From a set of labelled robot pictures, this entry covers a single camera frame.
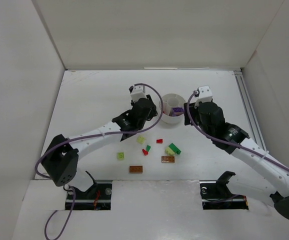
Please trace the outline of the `yellow-green lego brick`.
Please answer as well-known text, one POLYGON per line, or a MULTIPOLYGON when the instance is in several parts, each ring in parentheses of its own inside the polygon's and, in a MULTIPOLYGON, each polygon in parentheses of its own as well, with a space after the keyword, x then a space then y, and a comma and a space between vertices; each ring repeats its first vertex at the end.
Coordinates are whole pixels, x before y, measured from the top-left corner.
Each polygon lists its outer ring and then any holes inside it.
POLYGON ((146 138, 143 137, 143 136, 141 136, 141 135, 139 135, 138 138, 136 139, 136 141, 137 141, 139 144, 143 145, 143 144, 146 142, 146 138))

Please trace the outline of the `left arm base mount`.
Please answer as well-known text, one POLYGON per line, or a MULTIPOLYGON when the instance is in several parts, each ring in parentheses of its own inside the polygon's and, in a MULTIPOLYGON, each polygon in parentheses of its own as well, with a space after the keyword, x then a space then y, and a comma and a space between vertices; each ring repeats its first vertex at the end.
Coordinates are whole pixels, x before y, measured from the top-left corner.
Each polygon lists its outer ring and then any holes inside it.
POLYGON ((109 211, 112 198, 111 180, 95 180, 88 171, 77 170, 73 180, 63 186, 64 208, 77 211, 109 211))

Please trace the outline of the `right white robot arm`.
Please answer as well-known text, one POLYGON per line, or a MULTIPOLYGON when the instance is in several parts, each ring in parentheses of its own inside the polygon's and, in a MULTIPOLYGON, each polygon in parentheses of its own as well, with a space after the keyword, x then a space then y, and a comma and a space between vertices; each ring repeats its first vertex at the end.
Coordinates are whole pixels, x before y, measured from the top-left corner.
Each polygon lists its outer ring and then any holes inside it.
POLYGON ((194 126, 219 149, 241 160, 261 175, 269 187, 258 196, 289 220, 289 168, 259 147, 241 127, 226 122, 223 110, 212 101, 184 103, 184 124, 194 126))

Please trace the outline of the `small red sloped lego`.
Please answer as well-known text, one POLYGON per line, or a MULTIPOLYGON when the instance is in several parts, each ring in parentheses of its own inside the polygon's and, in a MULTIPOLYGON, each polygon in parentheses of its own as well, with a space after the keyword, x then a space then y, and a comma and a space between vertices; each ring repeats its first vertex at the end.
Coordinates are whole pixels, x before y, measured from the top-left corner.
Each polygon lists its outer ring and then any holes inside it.
POLYGON ((163 143, 163 139, 157 139, 157 140, 156 140, 156 143, 157 143, 157 144, 162 144, 162 143, 163 143))

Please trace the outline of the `purple lego plate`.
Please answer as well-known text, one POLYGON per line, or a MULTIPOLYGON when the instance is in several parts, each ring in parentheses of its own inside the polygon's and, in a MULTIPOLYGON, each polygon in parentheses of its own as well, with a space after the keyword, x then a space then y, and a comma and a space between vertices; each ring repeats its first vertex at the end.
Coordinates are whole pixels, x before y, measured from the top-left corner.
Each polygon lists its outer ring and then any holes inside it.
POLYGON ((184 109, 182 107, 173 107, 171 109, 172 117, 181 116, 183 113, 184 113, 184 109))

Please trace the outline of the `red small lego piece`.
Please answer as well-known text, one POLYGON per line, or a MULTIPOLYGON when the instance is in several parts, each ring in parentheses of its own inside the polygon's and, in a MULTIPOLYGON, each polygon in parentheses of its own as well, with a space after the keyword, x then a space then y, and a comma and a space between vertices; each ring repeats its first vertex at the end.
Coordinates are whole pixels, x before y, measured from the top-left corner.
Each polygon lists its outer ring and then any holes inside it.
POLYGON ((145 149, 142 149, 142 152, 143 152, 143 154, 144 154, 145 156, 147 156, 147 155, 149 154, 149 152, 148 152, 147 150, 145 150, 145 149))

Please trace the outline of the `lime square lego brick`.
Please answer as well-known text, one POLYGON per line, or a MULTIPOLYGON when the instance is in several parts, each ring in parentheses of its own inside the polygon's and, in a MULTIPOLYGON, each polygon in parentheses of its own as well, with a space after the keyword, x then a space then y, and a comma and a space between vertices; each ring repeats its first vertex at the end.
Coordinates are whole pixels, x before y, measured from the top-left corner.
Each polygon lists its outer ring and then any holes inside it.
POLYGON ((125 154, 124 154, 124 152, 118 152, 116 157, 119 161, 122 161, 125 159, 125 154))

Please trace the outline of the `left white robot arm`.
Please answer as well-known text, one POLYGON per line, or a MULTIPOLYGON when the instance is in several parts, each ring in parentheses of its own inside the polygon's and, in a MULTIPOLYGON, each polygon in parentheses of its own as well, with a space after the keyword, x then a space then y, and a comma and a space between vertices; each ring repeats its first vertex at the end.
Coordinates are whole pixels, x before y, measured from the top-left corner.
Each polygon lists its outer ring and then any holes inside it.
POLYGON ((109 144, 122 142, 141 131, 147 121, 158 115, 150 95, 131 102, 132 108, 107 124, 74 138, 55 136, 41 165, 57 187, 68 185, 82 193, 94 193, 98 184, 87 171, 78 168, 78 161, 109 144))

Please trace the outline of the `green and yellow lego stack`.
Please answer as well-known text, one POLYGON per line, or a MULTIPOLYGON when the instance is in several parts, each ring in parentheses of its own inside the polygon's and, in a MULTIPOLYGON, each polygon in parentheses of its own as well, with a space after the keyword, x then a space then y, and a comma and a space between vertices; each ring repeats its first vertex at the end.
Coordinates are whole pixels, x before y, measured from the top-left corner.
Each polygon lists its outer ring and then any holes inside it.
POLYGON ((165 148, 165 153, 169 156, 180 155, 181 150, 174 144, 171 143, 165 148))

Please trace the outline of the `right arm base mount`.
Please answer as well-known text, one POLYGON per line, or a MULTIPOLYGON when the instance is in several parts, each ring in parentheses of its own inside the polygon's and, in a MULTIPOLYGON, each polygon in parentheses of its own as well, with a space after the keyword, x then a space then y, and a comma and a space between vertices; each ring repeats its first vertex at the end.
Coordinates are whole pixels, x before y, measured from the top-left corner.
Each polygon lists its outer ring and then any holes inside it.
POLYGON ((247 198, 232 194, 228 189, 229 180, 236 174, 225 171, 216 180, 200 180, 200 196, 203 210, 249 210, 247 198))

